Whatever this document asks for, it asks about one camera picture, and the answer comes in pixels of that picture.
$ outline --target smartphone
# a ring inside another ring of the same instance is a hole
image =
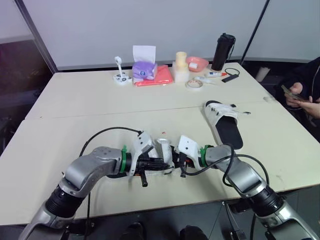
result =
[[[309,99],[306,99],[305,97],[301,96],[300,94],[292,93],[284,85],[281,85],[281,88],[283,89],[284,93],[288,94],[291,98],[298,100],[298,101],[301,101],[301,102],[309,102]]]

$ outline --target white wall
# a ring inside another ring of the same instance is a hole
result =
[[[132,63],[133,45],[155,45],[157,61],[175,53],[212,58],[218,37],[236,37],[242,56],[263,0],[24,0],[59,70]]]
[[[16,3],[0,0],[0,44],[34,39]]]
[[[309,62],[320,56],[320,1],[271,0],[246,60]]]

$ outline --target person's hand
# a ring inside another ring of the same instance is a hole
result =
[[[307,114],[315,119],[320,119],[320,98],[313,102],[312,96],[309,96],[309,102],[298,101],[298,105],[303,108]]]
[[[303,86],[300,82],[296,82],[295,84],[293,84],[292,87],[290,87],[290,91],[291,93],[293,94],[300,94],[302,92],[302,89],[303,89]],[[289,96],[288,94],[284,94],[285,96],[285,101],[286,101],[286,104],[290,107],[293,107],[293,108],[298,108],[300,107],[299,106],[299,103],[300,101],[299,100],[296,100],[294,98],[292,98],[291,96]]]

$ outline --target black pole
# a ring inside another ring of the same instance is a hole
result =
[[[270,2],[270,0],[266,0],[266,1],[265,1],[264,7],[263,7],[262,12],[261,12],[261,14],[260,14],[260,16],[259,16],[258,21],[256,22],[255,27],[254,27],[254,29],[253,29],[253,32],[252,32],[251,37],[250,37],[250,40],[249,40],[248,44],[246,45],[245,50],[244,50],[244,52],[243,52],[243,54],[242,54],[242,58],[241,58],[241,60],[240,60],[240,65],[242,65],[242,64],[244,63],[244,60],[245,60],[246,54],[247,54],[247,52],[248,52],[248,49],[249,49],[249,47],[250,47],[250,45],[251,45],[252,40],[254,39],[254,37],[255,37],[255,35],[256,35],[256,32],[257,32],[258,27],[259,27],[259,25],[260,25],[260,22],[261,22],[262,18],[263,18],[264,15],[265,15],[265,12],[266,12],[266,9],[267,9],[267,7],[268,7],[268,5],[269,5],[269,2]]]
[[[34,24],[30,14],[26,8],[26,5],[24,4],[24,1],[23,0],[14,0],[14,1],[15,1],[15,4],[17,5],[18,9],[20,10],[22,17],[24,18],[26,24],[28,25],[28,27],[34,37],[35,45],[38,48],[40,54],[42,55],[46,65],[48,66],[48,68],[50,69],[52,74],[59,72],[54,60],[52,59],[48,49],[46,48],[44,41],[42,40],[42,38],[36,28],[36,25]]]

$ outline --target green ring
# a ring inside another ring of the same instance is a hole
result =
[[[120,168],[120,173],[124,173],[125,172],[125,168],[126,168],[126,162],[127,162],[127,146],[124,145],[122,150],[122,163],[121,163],[121,168]]]
[[[200,153],[201,153],[201,163],[203,166],[207,167],[207,163],[206,163],[206,151],[207,151],[207,148],[209,147],[209,145],[205,145],[204,146],[204,149],[201,148],[200,149]]]

